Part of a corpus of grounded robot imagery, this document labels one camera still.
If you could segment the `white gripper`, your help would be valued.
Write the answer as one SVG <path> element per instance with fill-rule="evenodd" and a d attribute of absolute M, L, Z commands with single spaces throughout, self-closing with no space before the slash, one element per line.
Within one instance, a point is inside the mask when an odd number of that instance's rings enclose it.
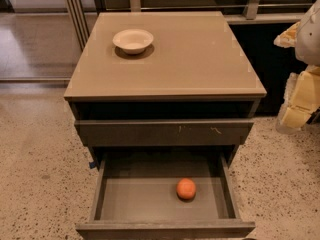
<path fill-rule="evenodd" d="M 280 124 L 299 129 L 320 107 L 320 0 L 316 0 L 300 23 L 279 34 L 274 44 L 282 48 L 295 46 L 296 58 L 309 65 L 300 74 L 290 74 L 280 109 Z"/>

